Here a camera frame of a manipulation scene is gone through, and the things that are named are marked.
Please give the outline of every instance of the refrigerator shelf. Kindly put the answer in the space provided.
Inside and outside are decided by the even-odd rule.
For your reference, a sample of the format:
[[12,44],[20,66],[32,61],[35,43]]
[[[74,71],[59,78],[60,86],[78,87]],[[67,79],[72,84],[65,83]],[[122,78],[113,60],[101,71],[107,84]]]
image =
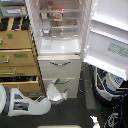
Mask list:
[[[76,19],[80,19],[79,17],[63,17],[63,20],[76,20]],[[42,19],[42,20],[51,20],[54,21],[54,17],[48,17],[48,19]]]
[[62,10],[39,10],[38,13],[71,13],[80,12],[79,9],[62,9]]
[[71,29],[79,29],[79,25],[67,25],[67,26],[60,26],[60,27],[42,27],[42,29],[54,29],[54,30],[63,30],[63,29],[66,29],[66,30],[71,30]]
[[63,30],[63,29],[79,29],[80,25],[78,21],[75,19],[71,20],[64,20],[64,21],[42,21],[42,29],[55,29],[55,30]]

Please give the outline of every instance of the refrigerator drawer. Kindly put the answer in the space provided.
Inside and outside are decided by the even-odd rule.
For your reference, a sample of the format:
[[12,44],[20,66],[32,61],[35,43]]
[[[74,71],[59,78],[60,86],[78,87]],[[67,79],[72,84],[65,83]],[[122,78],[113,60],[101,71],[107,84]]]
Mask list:
[[18,82],[1,82],[4,87],[18,88],[22,93],[26,92],[39,92],[38,77],[34,81],[18,81]]
[[27,15],[25,6],[5,6],[0,7],[4,17],[23,17]]
[[28,31],[0,32],[0,49],[31,48]]
[[[45,91],[47,91],[47,87],[51,82],[51,80],[43,79]],[[67,95],[68,98],[77,98],[78,85],[79,85],[79,79],[67,78],[67,79],[60,79],[60,82],[55,86],[61,93],[64,93],[64,91],[68,89],[68,95]]]
[[0,66],[35,65],[31,49],[0,50]]
[[68,78],[80,76],[81,60],[39,60],[42,78]]
[[12,66],[12,67],[0,67],[0,77],[12,77],[12,76],[33,76],[38,75],[36,65],[33,66]]

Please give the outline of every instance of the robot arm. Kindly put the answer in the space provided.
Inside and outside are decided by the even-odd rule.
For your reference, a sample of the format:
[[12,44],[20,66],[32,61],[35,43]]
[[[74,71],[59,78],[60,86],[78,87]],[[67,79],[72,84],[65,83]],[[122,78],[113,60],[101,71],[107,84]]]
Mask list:
[[51,102],[47,97],[41,96],[34,101],[25,97],[16,88],[12,88],[9,93],[10,95],[7,89],[0,84],[0,113],[8,113],[8,116],[42,115],[51,108]]
[[17,88],[4,88],[0,84],[0,113],[8,116],[43,115],[51,108],[51,102],[56,104],[67,99],[67,91],[60,93],[55,84],[58,79],[52,80],[48,85],[47,97],[41,96],[36,100],[25,97]]

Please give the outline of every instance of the drawer handle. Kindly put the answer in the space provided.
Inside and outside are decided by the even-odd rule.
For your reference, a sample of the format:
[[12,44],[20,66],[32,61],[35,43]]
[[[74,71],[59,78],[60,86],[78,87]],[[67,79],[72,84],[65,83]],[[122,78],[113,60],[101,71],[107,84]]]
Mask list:
[[9,59],[7,59],[7,61],[0,61],[0,64],[8,63],[8,62],[9,62]]
[[64,66],[64,65],[69,64],[71,62],[70,61],[67,61],[67,62],[65,62],[63,64],[58,64],[58,63],[55,63],[54,61],[50,61],[49,63],[54,64],[54,65],[57,65],[57,66]]
[[65,80],[65,81],[60,81],[60,82],[58,82],[57,84],[66,84],[66,83],[68,83],[69,82],[69,80]]
[[14,72],[8,72],[8,73],[0,73],[0,75],[15,75],[16,74],[16,71]]

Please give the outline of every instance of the refrigerator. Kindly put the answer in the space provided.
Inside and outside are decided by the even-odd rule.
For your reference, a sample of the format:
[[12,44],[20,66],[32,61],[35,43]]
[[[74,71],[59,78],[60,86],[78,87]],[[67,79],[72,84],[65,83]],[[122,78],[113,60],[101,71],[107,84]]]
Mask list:
[[82,62],[128,80],[127,0],[25,0],[44,87],[76,98]]

